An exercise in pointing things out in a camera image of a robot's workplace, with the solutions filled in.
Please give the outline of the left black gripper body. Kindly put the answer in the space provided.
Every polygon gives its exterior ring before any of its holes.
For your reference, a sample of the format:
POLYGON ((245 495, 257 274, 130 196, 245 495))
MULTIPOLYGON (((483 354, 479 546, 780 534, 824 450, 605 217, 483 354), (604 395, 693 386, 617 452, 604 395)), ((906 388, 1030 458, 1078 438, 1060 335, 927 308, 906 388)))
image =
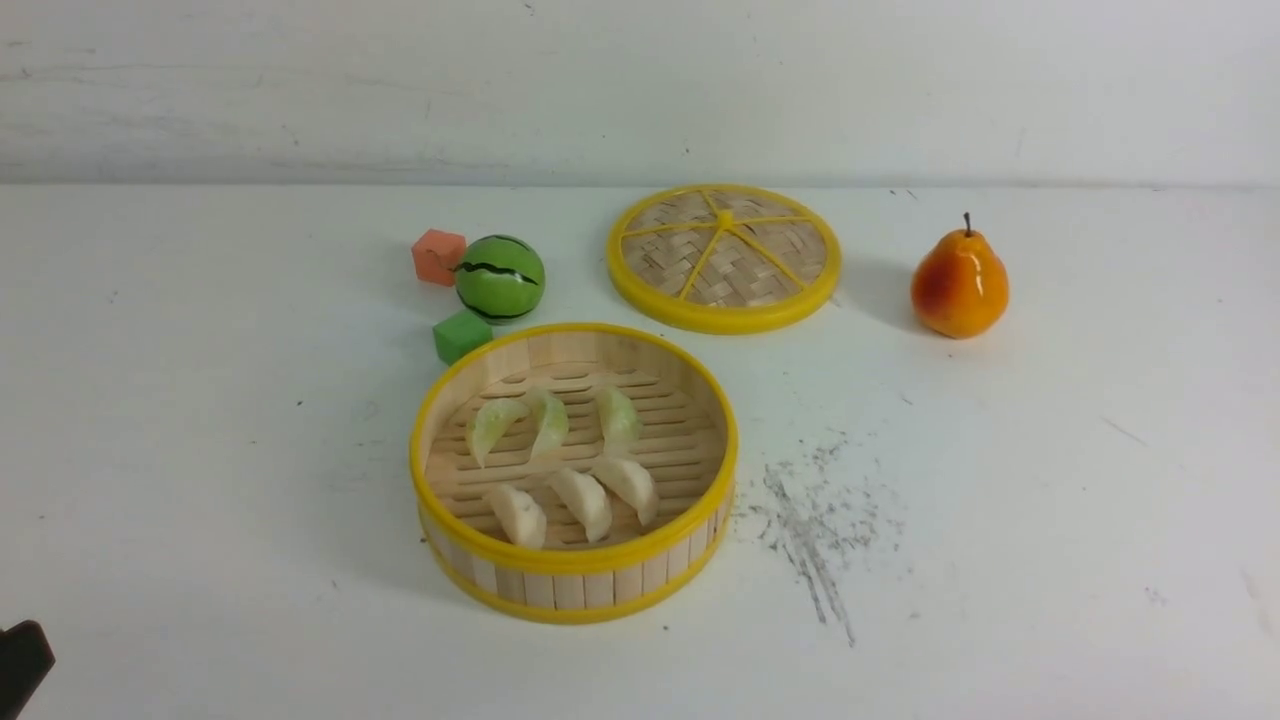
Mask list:
POLYGON ((24 620, 1 630, 1 719, 18 719, 56 662, 44 628, 24 620))

